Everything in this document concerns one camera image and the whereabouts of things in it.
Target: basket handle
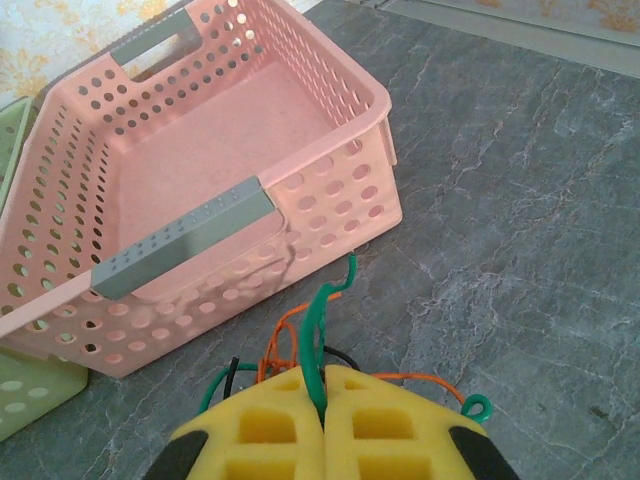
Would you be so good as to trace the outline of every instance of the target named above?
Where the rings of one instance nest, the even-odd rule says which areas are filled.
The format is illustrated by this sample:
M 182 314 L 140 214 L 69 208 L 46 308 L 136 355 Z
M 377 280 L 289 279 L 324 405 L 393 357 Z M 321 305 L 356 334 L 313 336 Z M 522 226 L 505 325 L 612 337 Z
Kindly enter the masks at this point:
M 113 49 L 111 57 L 122 67 L 159 43 L 164 42 L 172 35 L 189 27 L 195 28 L 195 24 L 187 11 L 181 8 L 158 23 L 151 25 L 124 45 Z
M 275 209 L 251 177 L 94 267 L 91 288 L 119 300 Z

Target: gray marble floor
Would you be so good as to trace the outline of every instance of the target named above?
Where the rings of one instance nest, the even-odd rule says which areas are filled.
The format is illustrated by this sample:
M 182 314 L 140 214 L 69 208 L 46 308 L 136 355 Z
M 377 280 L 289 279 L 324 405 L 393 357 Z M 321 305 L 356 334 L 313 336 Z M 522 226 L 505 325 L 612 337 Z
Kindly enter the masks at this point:
M 523 480 L 639 478 L 640 82 L 340 0 L 308 15 L 391 91 L 405 211 L 359 250 L 330 344 L 489 396 Z M 222 365 L 257 360 L 276 319 L 345 269 L 124 380 L 94 375 L 0 444 L 0 478 L 138 478 Z

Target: pink plastic basket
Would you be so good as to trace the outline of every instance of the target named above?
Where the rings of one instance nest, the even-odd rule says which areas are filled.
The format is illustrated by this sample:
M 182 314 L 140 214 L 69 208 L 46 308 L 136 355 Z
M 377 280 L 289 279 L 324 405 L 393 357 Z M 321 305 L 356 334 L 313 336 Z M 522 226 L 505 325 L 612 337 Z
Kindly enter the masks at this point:
M 283 1 L 188 4 L 48 94 L 0 220 L 0 336 L 121 377 L 380 235 L 390 107 Z

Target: green basket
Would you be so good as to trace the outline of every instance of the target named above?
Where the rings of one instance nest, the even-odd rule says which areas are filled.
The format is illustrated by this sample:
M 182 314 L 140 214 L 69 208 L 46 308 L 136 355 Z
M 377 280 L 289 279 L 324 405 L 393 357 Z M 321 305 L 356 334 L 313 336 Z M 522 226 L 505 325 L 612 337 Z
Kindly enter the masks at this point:
M 0 214 L 16 173 L 22 144 L 36 119 L 33 99 L 21 98 L 0 110 Z
M 36 117 L 31 98 L 0 110 L 0 216 Z M 0 348 L 0 442 L 87 386 L 88 370 L 65 360 Z
M 0 442 L 87 386 L 88 370 L 0 348 Z

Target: cable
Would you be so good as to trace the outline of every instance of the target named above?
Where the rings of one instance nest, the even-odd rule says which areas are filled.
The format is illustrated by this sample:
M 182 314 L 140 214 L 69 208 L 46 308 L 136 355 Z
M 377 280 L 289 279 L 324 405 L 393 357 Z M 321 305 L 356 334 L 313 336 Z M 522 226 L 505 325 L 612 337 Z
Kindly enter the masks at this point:
M 329 345 L 325 345 L 323 348 L 324 348 L 324 353 L 333 355 L 334 357 L 337 357 L 340 360 L 342 360 L 344 363 L 349 365 L 354 370 L 360 371 L 360 366 L 358 365 L 358 363 L 346 353 L 341 352 L 340 350 L 337 350 L 335 348 L 332 348 Z
M 213 381 L 211 382 L 211 385 L 209 385 L 209 388 L 207 389 L 207 391 L 204 394 L 204 397 L 202 398 L 202 402 L 200 403 L 200 408 L 198 409 L 198 415 L 206 412 L 209 409 L 209 404 L 211 403 L 213 394 L 216 392 L 218 386 L 222 383 L 222 380 L 224 380 L 224 377 L 227 376 L 227 374 L 229 373 L 229 370 L 230 370 L 229 367 L 223 368 L 222 371 L 220 371 L 220 373 L 218 373 L 218 375 L 216 375 L 216 377 L 213 379 Z M 256 365 L 255 363 L 240 363 L 238 364 L 237 370 L 257 372 L 258 365 Z
M 320 376 L 319 368 L 322 366 L 325 340 L 325 310 L 329 297 L 349 288 L 356 276 L 357 260 L 356 256 L 349 254 L 349 273 L 346 281 L 341 285 L 331 285 L 325 283 L 320 287 L 314 297 L 307 315 L 300 326 L 300 366 L 304 383 L 307 387 L 309 398 L 313 402 L 320 422 L 324 424 L 324 414 L 327 410 L 327 393 Z M 314 336 L 316 328 L 320 333 L 319 347 L 314 348 Z
M 341 296 L 342 294 L 339 292 L 334 293 L 329 297 L 329 301 L 340 298 Z M 266 380 L 267 371 L 269 369 L 270 375 L 274 376 L 280 373 L 283 369 L 291 369 L 298 365 L 298 335 L 296 334 L 295 328 L 293 328 L 293 325 L 291 325 L 288 320 L 293 315 L 304 312 L 307 308 L 309 308 L 309 303 L 298 305 L 297 307 L 289 310 L 282 316 L 282 318 L 280 318 L 280 320 L 278 320 L 274 332 L 271 335 L 271 339 L 269 340 L 269 344 L 267 345 L 265 356 L 260 360 L 258 364 L 258 375 L 256 377 L 256 383 L 260 383 Z M 291 355 L 289 356 L 289 360 L 280 358 L 278 354 L 278 335 L 285 328 L 289 330 L 289 335 L 291 336 Z
M 224 382 L 224 393 L 222 394 L 223 400 L 226 400 L 231 396 L 231 387 L 233 386 L 233 377 L 236 376 L 236 371 L 238 370 L 238 363 L 240 363 L 240 359 L 238 357 L 233 357 L 231 359 L 231 364 L 229 365 L 229 373 L 227 374 L 227 380 Z
M 460 405 L 464 405 L 465 402 L 464 395 L 462 395 L 456 387 L 435 375 L 429 375 L 427 373 L 373 373 L 371 376 L 382 380 L 428 380 L 446 388 L 456 397 Z

